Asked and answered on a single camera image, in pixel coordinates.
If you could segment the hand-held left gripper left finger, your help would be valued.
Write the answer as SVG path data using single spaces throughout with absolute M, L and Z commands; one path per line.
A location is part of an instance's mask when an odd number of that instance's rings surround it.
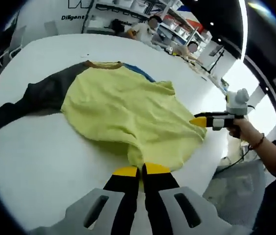
M 66 235 L 128 235 L 137 210 L 139 169 L 115 170 L 103 189 L 95 188 L 66 210 Z

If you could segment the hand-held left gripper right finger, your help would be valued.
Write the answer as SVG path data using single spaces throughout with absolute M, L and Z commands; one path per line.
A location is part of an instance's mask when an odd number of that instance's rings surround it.
M 145 206 L 154 235 L 217 235 L 216 210 L 188 187 L 181 187 L 170 169 L 142 167 Z

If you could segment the person's right hand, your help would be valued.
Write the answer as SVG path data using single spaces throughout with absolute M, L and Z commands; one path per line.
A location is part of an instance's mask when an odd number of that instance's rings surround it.
M 245 118 L 234 119 L 233 125 L 228 127 L 227 130 L 230 136 L 249 143 L 253 132 L 253 125 Z

